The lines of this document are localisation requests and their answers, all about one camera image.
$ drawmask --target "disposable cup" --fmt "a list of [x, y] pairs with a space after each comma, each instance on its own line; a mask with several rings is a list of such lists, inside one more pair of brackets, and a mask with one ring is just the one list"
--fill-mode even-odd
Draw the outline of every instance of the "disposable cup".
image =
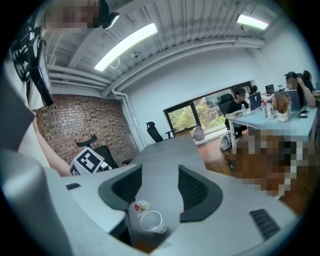
[[141, 217], [140, 226], [144, 231], [157, 234], [163, 234], [168, 228], [161, 214], [155, 210], [148, 211]]

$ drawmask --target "person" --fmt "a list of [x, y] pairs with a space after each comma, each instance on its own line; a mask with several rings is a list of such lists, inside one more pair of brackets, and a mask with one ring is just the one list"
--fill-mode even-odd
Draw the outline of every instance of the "person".
[[249, 104], [246, 103], [246, 91], [244, 88], [236, 88], [234, 90], [234, 99], [231, 100], [227, 111], [225, 118], [232, 117], [233, 115], [241, 114], [243, 112], [242, 110], [242, 104], [245, 105], [245, 108], [249, 108]]
[[[78, 0], [76, 2], [56, 0], [53, 3], [47, 1], [43, 4], [29, 21], [34, 21], [34, 27], [42, 26], [42, 34], [44, 34], [50, 30], [69, 31], [79, 28], [97, 28], [104, 25], [108, 15], [109, 7], [105, 0]], [[1, 67], [1, 86], [3, 84], [11, 86], [29, 110], [38, 110], [44, 106], [41, 94], [34, 83], [30, 84], [27, 97], [27, 85], [17, 75], [10, 50]], [[56, 154], [40, 134], [36, 118], [27, 128], [18, 152], [36, 159], [44, 168], [55, 169], [62, 177], [71, 175], [69, 164]]]
[[297, 90], [301, 108], [303, 106], [315, 107], [315, 97], [312, 95], [311, 90], [305, 85], [301, 77], [301, 75], [299, 77], [295, 72], [289, 72], [285, 75], [286, 87], [289, 90]]
[[305, 70], [303, 71], [303, 74], [302, 74], [302, 80], [305, 84], [305, 86], [309, 89], [309, 91], [313, 94], [314, 91], [315, 91], [315, 88], [314, 88], [314, 85], [312, 84], [311, 80], [312, 80], [312, 77], [311, 77], [311, 74], [308, 70]]
[[250, 88], [250, 95], [251, 95], [251, 94], [255, 94], [255, 93], [257, 93], [257, 92], [258, 92], [258, 87], [257, 87], [256, 85], [251, 86], [251, 88]]

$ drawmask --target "woman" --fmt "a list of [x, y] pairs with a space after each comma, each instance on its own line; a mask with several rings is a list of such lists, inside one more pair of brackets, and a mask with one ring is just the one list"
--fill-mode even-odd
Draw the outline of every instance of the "woman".
[[289, 72], [285, 75], [286, 87], [289, 90], [297, 90], [299, 96], [300, 106], [315, 107], [316, 100], [311, 91], [305, 85], [304, 81], [299, 78], [295, 72]]
[[302, 80], [303, 80], [305, 86], [310, 90], [310, 92], [314, 93], [315, 88], [311, 82], [311, 79], [312, 79], [312, 77], [311, 77], [310, 72], [307, 70], [303, 71]]

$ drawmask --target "bag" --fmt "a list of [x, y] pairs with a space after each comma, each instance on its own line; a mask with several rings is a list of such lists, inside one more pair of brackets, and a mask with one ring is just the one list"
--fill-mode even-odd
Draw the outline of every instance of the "bag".
[[205, 139], [205, 132], [200, 126], [193, 128], [192, 132], [193, 132], [192, 137], [195, 142], [199, 142]]
[[220, 149], [225, 151], [231, 147], [231, 141], [229, 138], [230, 131], [220, 136]]

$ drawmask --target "potted plant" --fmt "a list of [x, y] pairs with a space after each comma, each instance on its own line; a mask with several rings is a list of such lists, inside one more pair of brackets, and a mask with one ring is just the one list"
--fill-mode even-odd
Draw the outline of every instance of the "potted plant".
[[291, 99], [283, 94], [275, 93], [273, 98], [273, 105], [278, 111], [278, 120], [279, 122], [288, 121], [288, 110], [291, 104]]

